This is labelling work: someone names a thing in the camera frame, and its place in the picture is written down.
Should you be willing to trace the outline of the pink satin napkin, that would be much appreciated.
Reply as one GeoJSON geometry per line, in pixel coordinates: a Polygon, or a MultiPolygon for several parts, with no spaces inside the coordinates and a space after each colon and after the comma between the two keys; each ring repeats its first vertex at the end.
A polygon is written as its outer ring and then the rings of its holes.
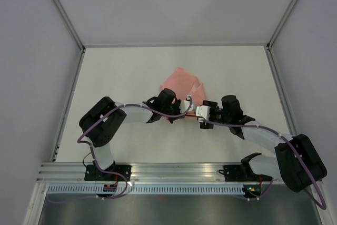
{"type": "MultiPolygon", "coordinates": [[[[197,106],[201,106],[203,101],[206,100],[206,92],[204,84],[200,79],[178,67],[160,86],[160,91],[163,89],[170,89],[175,92],[177,99],[184,100],[190,95],[195,104],[195,111],[197,106]]],[[[185,114],[186,116],[195,116],[193,113],[185,114]]]]}

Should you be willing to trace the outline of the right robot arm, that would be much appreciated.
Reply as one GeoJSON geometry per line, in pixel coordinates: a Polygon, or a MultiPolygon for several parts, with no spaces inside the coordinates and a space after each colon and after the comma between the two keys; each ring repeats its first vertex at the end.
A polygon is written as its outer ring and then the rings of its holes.
{"type": "Polygon", "coordinates": [[[327,169],[308,136],[282,134],[261,125],[255,118],[243,113],[235,95],[226,95],[221,102],[219,107],[216,102],[204,101],[196,108],[200,128],[226,126],[233,135],[273,154],[264,156],[255,152],[244,157],[240,165],[244,179],[266,176],[282,180],[290,190],[300,192],[327,176],[327,169]]]}

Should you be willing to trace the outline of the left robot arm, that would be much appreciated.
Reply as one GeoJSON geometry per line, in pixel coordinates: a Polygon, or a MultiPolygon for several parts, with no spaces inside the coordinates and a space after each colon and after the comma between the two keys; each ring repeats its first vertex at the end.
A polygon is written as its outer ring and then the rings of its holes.
{"type": "Polygon", "coordinates": [[[123,104],[105,96],[100,99],[79,121],[83,134],[78,143],[87,144],[96,174],[104,181],[114,177],[115,163],[112,156],[110,141],[122,124],[154,123],[165,117],[170,122],[184,117],[191,108],[191,98],[182,101],[170,89],[162,90],[139,104],[123,104]]]}

